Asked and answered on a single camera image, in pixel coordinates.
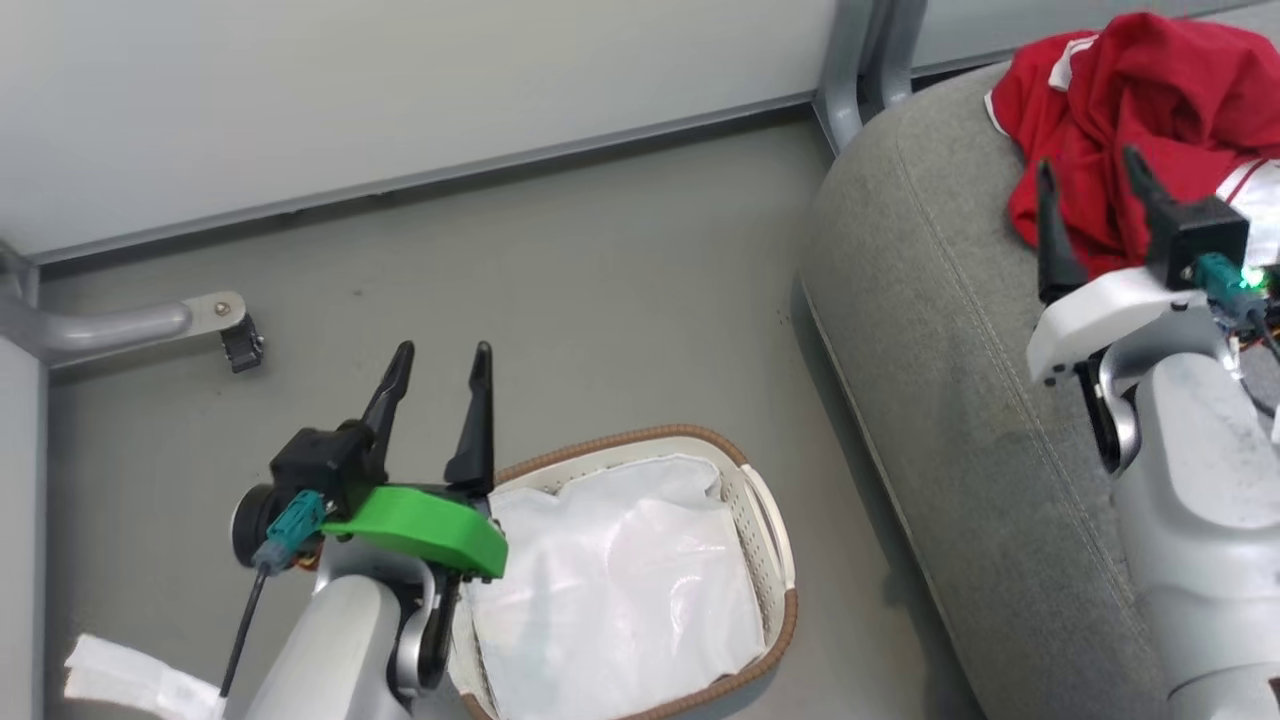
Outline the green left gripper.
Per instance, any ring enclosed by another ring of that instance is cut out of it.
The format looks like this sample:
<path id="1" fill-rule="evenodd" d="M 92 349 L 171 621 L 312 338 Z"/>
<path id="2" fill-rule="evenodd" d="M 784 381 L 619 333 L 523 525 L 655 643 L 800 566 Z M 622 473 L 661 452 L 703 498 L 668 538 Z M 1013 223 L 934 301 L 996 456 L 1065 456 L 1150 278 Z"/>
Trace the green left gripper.
<path id="1" fill-rule="evenodd" d="M 361 418 L 370 432 L 365 466 L 387 477 L 390 433 L 407 395 L 415 343 L 401 342 Z M 495 416 L 492 346 L 481 341 L 468 374 L 470 402 L 454 456 L 444 470 L 445 487 L 462 497 L 488 497 L 495 484 Z M 481 580 L 506 574 L 509 546 L 499 527 L 467 503 L 406 486 L 379 486 L 347 520 L 328 519 L 324 536 L 351 536 L 381 550 Z"/>

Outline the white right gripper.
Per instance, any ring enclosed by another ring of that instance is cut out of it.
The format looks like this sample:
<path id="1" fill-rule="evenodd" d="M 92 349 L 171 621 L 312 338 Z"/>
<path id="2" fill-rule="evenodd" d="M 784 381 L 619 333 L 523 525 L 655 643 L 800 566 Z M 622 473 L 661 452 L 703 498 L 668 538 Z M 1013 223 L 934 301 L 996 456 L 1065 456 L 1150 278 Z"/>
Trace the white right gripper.
<path id="1" fill-rule="evenodd" d="M 1147 266 L 1188 266 L 1181 205 L 1135 145 L 1123 158 L 1132 193 L 1143 209 Z M 1216 359 L 1216 322 L 1199 290 L 1169 290 L 1151 272 L 1132 268 L 1097 281 L 1076 258 L 1048 160 L 1037 167 L 1038 299 L 1047 306 L 1027 346 L 1036 382 L 1061 375 L 1098 351 L 1110 373 L 1137 378 L 1176 355 Z"/>

